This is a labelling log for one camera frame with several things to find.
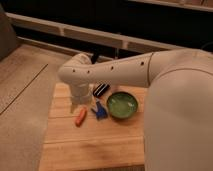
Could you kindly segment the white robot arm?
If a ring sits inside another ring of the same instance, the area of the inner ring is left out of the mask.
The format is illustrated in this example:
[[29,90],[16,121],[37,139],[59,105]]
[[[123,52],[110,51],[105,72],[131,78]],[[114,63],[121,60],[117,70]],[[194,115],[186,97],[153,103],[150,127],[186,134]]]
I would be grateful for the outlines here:
[[148,89],[145,171],[213,171],[212,53],[178,49],[96,64],[78,54],[58,74],[75,100],[88,95],[90,83]]

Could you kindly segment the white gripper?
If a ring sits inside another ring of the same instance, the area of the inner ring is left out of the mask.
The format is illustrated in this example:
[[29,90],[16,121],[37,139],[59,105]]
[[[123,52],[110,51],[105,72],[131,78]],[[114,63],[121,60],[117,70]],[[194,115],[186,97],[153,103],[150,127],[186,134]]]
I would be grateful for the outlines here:
[[[75,104],[86,104],[91,101],[91,88],[88,84],[70,85],[69,88],[71,92],[70,98],[74,103],[70,107],[70,113],[75,111]],[[87,107],[91,112],[95,113],[94,105],[88,104]]]

